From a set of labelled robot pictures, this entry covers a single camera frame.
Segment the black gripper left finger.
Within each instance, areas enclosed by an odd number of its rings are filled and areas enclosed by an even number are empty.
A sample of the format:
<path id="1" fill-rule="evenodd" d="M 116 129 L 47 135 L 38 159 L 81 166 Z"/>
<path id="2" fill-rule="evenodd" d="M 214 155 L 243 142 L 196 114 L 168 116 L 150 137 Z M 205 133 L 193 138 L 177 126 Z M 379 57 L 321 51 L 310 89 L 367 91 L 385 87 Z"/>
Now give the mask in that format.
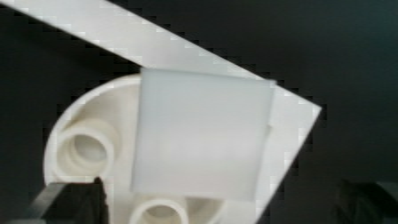
<path id="1" fill-rule="evenodd" d="M 51 183 L 24 212 L 29 224 L 108 224 L 102 181 Z"/>

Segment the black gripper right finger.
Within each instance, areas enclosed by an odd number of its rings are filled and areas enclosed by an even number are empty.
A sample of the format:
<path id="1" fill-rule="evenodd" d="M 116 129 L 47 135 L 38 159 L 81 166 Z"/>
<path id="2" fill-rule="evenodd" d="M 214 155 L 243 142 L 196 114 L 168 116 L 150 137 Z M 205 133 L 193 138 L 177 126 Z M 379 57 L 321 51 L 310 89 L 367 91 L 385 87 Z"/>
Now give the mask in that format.
<path id="1" fill-rule="evenodd" d="M 339 182 L 333 224 L 398 224 L 395 182 Z"/>

